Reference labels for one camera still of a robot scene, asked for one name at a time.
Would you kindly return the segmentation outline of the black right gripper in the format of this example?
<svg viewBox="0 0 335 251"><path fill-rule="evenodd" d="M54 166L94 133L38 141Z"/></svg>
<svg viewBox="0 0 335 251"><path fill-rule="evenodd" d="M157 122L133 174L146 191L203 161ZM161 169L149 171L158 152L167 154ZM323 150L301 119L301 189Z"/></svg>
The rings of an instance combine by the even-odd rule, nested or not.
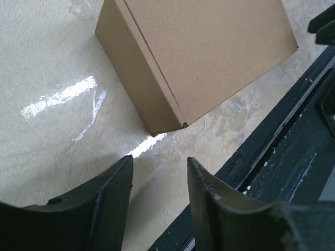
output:
<svg viewBox="0 0 335 251"><path fill-rule="evenodd" d="M315 34L316 44L334 44L334 9L335 4L309 22L307 31Z"/></svg>

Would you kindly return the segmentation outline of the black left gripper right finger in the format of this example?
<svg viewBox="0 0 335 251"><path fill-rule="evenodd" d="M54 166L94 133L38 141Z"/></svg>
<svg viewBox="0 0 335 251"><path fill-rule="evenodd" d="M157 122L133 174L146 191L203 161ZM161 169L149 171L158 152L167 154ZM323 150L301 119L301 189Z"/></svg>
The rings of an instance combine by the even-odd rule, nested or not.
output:
<svg viewBox="0 0 335 251"><path fill-rule="evenodd" d="M187 183L196 250L334 250L334 202L262 203L195 158Z"/></svg>

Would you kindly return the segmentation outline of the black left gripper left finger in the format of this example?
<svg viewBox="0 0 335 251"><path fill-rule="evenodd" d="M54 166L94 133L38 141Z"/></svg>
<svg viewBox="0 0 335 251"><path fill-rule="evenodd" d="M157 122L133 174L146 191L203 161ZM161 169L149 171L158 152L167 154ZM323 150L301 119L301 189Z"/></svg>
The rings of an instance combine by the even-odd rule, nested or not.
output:
<svg viewBox="0 0 335 251"><path fill-rule="evenodd" d="M132 178L127 155L43 206L1 203L1 250L121 250Z"/></svg>

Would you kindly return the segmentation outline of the brown cardboard paper box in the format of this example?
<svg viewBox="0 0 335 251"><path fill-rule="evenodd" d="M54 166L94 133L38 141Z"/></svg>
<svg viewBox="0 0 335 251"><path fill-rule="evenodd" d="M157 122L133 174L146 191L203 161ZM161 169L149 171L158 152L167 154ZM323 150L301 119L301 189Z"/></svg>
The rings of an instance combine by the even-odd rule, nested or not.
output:
<svg viewBox="0 0 335 251"><path fill-rule="evenodd" d="M298 49L282 1L104 1L95 34L153 135L188 127Z"/></svg>

